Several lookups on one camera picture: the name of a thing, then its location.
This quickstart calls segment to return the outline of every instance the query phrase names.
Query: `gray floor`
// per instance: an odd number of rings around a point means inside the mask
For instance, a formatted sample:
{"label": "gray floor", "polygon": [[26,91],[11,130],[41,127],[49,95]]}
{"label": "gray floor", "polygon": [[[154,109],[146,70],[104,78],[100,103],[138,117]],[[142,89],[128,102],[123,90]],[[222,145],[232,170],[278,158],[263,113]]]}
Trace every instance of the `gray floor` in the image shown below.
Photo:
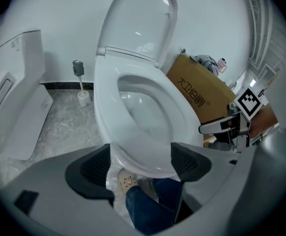
{"label": "gray floor", "polygon": [[[103,144],[95,120],[94,104],[80,107],[78,90],[50,90],[54,103],[45,120],[38,142],[31,158],[27,161],[0,157],[0,189],[32,164],[49,158],[72,152],[81,148]],[[114,209],[133,226],[125,206],[125,197],[119,189],[117,174],[122,167],[112,163],[107,176],[107,188],[115,195]],[[141,177],[142,186],[149,181]]]}

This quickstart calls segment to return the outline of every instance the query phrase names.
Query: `shoe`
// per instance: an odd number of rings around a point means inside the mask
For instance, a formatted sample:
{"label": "shoe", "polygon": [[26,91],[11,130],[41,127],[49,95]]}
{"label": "shoe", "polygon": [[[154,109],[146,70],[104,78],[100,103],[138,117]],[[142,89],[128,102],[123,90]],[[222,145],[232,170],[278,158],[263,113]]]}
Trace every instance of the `shoe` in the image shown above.
{"label": "shoe", "polygon": [[135,174],[125,169],[120,170],[118,174],[118,182],[124,194],[126,194],[133,186],[138,186]]}

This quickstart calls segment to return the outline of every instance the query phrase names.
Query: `jeans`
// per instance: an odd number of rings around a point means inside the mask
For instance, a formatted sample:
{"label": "jeans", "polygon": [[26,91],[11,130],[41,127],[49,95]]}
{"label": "jeans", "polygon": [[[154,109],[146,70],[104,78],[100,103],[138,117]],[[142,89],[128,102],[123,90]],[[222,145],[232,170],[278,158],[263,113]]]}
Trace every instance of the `jeans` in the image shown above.
{"label": "jeans", "polygon": [[181,183],[170,178],[153,179],[153,186],[159,203],[139,186],[132,187],[126,194],[126,206],[134,227],[146,235],[173,225],[181,192]]}

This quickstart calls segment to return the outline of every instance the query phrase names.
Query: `white toilet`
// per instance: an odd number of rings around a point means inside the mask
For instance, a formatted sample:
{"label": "white toilet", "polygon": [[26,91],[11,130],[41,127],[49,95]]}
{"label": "white toilet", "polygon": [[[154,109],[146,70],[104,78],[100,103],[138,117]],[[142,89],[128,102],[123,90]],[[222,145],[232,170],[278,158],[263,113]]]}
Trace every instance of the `white toilet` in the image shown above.
{"label": "white toilet", "polygon": [[39,81],[45,72],[41,30],[17,29],[0,41],[0,156],[28,160],[53,99]]}
{"label": "white toilet", "polygon": [[203,145],[190,104],[158,68],[177,21],[176,0],[113,0],[96,62],[95,116],[111,159],[146,177],[176,174],[171,142]]}

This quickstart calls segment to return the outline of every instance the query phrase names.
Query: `toilet brush holder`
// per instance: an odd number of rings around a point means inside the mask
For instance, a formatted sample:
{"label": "toilet brush holder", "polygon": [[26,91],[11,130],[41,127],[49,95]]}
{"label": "toilet brush holder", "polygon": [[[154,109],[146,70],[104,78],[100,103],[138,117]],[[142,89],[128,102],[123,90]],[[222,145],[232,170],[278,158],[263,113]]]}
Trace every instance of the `toilet brush holder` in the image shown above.
{"label": "toilet brush holder", "polygon": [[91,103],[90,95],[87,91],[80,91],[77,96],[81,107],[85,107]]}

